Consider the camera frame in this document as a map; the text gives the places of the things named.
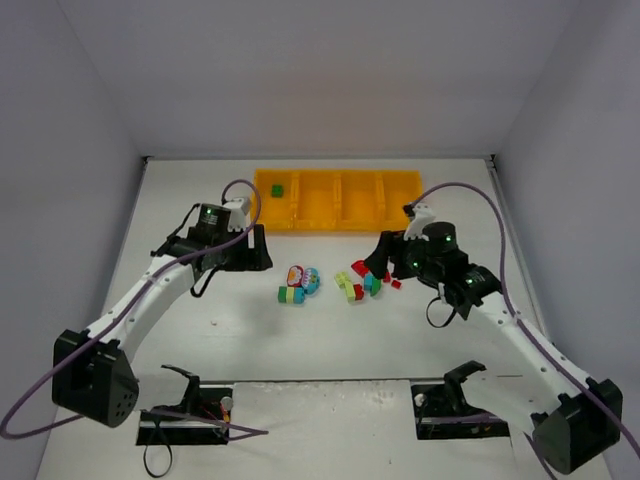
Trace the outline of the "red flower lego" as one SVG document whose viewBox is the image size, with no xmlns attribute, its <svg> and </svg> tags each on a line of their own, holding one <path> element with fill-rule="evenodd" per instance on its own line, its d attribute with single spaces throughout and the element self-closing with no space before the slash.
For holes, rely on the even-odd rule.
<svg viewBox="0 0 640 480">
<path fill-rule="evenodd" d="M 299 265 L 293 265 L 289 268 L 286 278 L 288 287 L 298 288 L 303 285 L 304 268 Z"/>
</svg>

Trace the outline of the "blue flower lego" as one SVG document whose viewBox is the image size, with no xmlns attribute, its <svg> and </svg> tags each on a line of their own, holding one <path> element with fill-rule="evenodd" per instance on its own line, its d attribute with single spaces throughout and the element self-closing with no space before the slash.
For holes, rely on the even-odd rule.
<svg viewBox="0 0 640 480">
<path fill-rule="evenodd" d="M 321 284 L 321 277 L 316 268 L 309 267 L 303 272 L 301 286 L 306 295 L 314 295 Z"/>
</svg>

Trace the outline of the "dark green lego brick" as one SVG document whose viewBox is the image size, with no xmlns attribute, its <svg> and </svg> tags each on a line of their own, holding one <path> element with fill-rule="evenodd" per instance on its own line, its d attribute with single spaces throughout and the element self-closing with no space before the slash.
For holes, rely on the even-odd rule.
<svg viewBox="0 0 640 480">
<path fill-rule="evenodd" d="M 283 189 L 282 185 L 275 184 L 271 188 L 271 196 L 274 197 L 274 198 L 282 197 L 283 196 L 283 192 L 284 192 L 284 189 Z"/>
</svg>

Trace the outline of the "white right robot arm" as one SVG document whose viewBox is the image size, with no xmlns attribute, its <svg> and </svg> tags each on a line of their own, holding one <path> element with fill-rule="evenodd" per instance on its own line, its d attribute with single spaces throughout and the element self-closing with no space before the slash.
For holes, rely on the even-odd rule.
<svg viewBox="0 0 640 480">
<path fill-rule="evenodd" d="M 505 285 L 469 260 L 449 222 L 426 225 L 421 235 L 381 233 L 365 259 L 376 277 L 415 278 L 435 289 L 439 300 L 477 327 L 516 374 L 503 379 L 484 360 L 467 360 L 444 376 L 452 408 L 487 411 L 517 427 L 536 452 L 569 475 L 621 436 L 623 394 L 611 380 L 595 380 L 509 307 Z"/>
</svg>

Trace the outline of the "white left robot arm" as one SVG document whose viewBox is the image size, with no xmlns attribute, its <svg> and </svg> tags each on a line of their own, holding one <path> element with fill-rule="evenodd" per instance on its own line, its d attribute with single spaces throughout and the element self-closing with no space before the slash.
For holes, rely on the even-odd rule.
<svg viewBox="0 0 640 480">
<path fill-rule="evenodd" d="M 137 350 L 171 305 L 218 272 L 258 272 L 272 267 L 264 227 L 250 223 L 251 201 L 198 205 L 186 236 L 172 232 L 151 254 L 140 280 L 111 310 L 81 332 L 64 331 L 54 344 L 54 404 L 115 428 L 135 411 L 160 406 L 194 408 L 196 380 L 180 371 L 171 382 L 138 375 Z"/>
</svg>

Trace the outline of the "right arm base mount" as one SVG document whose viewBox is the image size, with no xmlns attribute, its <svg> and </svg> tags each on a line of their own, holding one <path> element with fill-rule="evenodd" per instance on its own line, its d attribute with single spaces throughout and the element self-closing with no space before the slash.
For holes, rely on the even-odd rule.
<svg viewBox="0 0 640 480">
<path fill-rule="evenodd" d="M 427 440 L 480 440 L 508 438 L 508 424 L 467 402 L 463 383 L 471 374 L 484 372 L 477 362 L 466 362 L 444 374 L 440 383 L 411 385 L 416 438 Z"/>
</svg>

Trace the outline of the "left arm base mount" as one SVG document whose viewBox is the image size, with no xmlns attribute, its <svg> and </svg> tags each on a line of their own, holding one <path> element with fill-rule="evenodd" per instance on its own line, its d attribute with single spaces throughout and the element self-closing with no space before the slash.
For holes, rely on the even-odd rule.
<svg viewBox="0 0 640 480">
<path fill-rule="evenodd" d="M 231 386 L 202 385 L 200 377 L 188 370 L 170 364 L 162 369 L 187 379 L 182 400 L 177 404 L 160 404 L 156 409 L 178 412 L 210 420 L 231 421 L 233 388 Z M 227 427 L 192 422 L 168 415 L 154 415 L 142 411 L 138 424 L 138 446 L 211 446 L 229 443 Z"/>
</svg>

